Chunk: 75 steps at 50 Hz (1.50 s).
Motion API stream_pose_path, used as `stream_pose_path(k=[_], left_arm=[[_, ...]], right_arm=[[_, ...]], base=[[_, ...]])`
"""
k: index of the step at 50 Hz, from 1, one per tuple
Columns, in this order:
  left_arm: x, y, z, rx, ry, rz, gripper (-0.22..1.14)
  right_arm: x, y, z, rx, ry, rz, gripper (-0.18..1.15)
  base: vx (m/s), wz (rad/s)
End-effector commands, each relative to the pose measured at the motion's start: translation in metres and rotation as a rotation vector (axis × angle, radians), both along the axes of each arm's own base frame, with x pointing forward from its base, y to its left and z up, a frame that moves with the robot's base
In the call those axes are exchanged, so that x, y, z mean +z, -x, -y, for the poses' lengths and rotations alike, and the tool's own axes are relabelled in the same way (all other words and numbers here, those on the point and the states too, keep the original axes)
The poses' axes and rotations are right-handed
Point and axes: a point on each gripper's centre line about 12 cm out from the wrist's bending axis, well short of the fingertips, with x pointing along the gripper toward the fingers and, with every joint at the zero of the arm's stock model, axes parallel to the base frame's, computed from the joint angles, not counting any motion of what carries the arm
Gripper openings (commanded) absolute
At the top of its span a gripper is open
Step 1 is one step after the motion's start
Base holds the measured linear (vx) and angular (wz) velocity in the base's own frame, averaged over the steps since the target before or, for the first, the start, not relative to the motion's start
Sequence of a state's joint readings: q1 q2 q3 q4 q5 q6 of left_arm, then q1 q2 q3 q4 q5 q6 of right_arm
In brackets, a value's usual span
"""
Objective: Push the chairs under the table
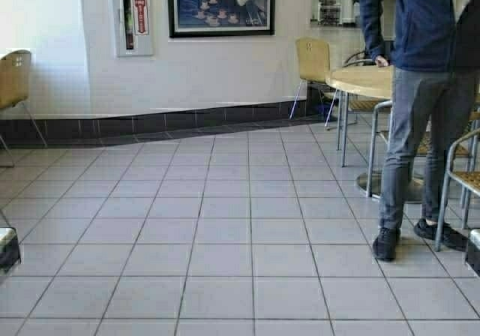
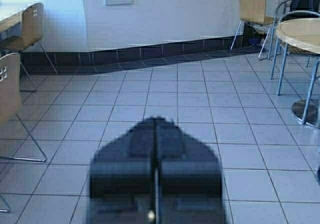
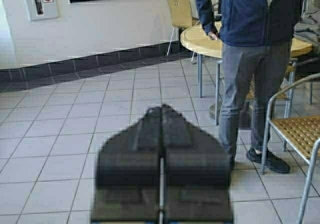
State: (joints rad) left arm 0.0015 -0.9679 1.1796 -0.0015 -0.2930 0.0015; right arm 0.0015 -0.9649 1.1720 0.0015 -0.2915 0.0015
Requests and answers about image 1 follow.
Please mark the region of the person's left hand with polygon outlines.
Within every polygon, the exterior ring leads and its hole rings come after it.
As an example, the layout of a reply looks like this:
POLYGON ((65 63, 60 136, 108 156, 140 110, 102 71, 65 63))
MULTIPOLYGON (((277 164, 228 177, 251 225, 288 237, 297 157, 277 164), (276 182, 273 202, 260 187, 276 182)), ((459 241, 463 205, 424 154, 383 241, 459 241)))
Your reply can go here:
POLYGON ((374 62, 375 62, 375 65, 379 68, 385 68, 385 67, 389 67, 389 66, 392 65, 392 62, 391 62, 390 58, 388 58, 384 55, 378 55, 374 59, 374 62))

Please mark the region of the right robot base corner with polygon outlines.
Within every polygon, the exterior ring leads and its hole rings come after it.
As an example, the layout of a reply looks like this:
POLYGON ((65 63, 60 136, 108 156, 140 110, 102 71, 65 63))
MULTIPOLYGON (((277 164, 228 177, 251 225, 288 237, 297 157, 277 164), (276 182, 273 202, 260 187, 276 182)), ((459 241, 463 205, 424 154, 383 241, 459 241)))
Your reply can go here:
POLYGON ((466 245, 465 262, 476 273, 480 274, 480 229, 472 229, 466 245))

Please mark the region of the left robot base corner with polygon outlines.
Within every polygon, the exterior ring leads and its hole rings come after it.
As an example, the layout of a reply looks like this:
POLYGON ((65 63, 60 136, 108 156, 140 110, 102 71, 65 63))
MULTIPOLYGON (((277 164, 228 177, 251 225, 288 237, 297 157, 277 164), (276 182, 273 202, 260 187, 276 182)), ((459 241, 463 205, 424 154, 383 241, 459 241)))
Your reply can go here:
POLYGON ((20 242, 13 227, 1 228, 1 273, 7 274, 16 264, 21 263, 20 242))

